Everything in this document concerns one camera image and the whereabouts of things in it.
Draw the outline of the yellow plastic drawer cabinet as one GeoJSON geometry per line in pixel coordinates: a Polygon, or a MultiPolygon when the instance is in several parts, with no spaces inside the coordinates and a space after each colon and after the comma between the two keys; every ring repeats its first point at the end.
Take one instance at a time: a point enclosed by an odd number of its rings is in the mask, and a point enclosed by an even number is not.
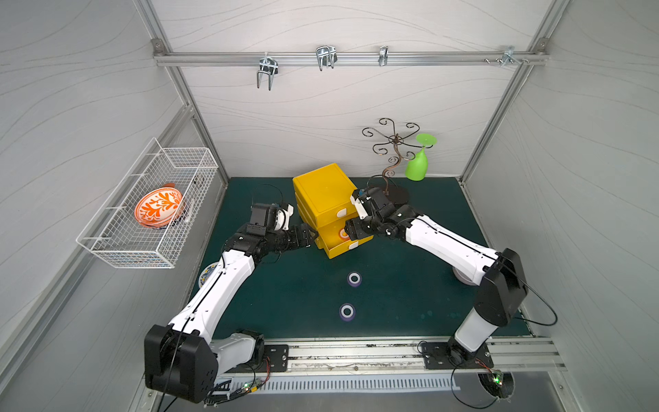
{"type": "Polygon", "coordinates": [[[350,196],[356,186],[336,163],[293,178],[293,188],[304,223],[319,233],[315,243],[329,259],[355,250],[373,239],[342,240],[345,222],[358,216],[350,196]]]}

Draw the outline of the purple tape roll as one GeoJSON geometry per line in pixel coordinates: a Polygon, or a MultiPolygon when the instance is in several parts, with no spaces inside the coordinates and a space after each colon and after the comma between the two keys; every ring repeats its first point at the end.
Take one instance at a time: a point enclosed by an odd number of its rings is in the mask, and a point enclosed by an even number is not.
{"type": "Polygon", "coordinates": [[[362,283],[362,276],[358,272],[351,272],[348,274],[347,281],[351,287],[357,288],[362,283]]]}
{"type": "Polygon", "coordinates": [[[345,322],[350,322],[355,318],[355,307],[349,303],[343,304],[340,307],[340,318],[345,322]]]}

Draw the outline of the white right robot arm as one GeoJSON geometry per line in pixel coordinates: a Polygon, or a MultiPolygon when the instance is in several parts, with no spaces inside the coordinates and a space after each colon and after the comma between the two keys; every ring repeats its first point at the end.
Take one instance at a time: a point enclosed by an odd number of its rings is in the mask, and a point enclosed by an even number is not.
{"type": "Polygon", "coordinates": [[[451,232],[408,205],[389,216],[366,213],[346,222],[351,240],[382,234],[419,247],[449,264],[458,280],[476,287],[473,308],[451,336],[451,351],[472,358],[497,329],[510,324],[528,295],[519,255],[498,252],[451,232]]]}

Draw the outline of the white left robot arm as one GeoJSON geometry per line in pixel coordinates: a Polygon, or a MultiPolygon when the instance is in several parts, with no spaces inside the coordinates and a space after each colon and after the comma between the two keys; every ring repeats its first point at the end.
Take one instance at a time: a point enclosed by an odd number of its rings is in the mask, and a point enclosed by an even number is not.
{"type": "Polygon", "coordinates": [[[290,204],[254,204],[251,218],[224,244],[221,258],[204,285],[166,325],[154,325],[144,338],[145,386],[192,403],[213,391],[216,378],[238,366],[264,361],[264,338],[238,331],[217,348],[211,342],[221,317],[248,277],[271,253],[310,247],[319,236],[306,223],[293,225],[290,204]]]}

